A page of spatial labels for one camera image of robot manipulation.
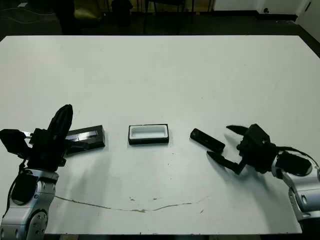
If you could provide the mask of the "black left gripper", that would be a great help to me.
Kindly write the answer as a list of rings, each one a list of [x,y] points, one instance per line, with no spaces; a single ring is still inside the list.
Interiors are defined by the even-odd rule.
[[[27,157],[30,169],[56,172],[64,167],[67,141],[66,136],[72,125],[73,107],[71,104],[62,106],[52,118],[48,130],[36,128],[31,134],[29,143],[32,145]]]

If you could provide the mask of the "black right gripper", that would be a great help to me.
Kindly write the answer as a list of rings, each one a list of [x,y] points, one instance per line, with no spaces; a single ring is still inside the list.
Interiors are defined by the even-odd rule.
[[[244,136],[248,130],[247,127],[240,125],[227,125],[226,128],[241,136]],[[270,172],[272,163],[277,155],[277,147],[271,142],[265,142],[259,146],[242,140],[240,144],[236,146],[236,149],[242,157],[238,164],[238,173],[240,173],[246,165],[253,167],[261,174]],[[227,160],[224,156],[213,151],[207,151],[206,153],[219,165],[235,173],[237,172],[237,164],[235,162]]]

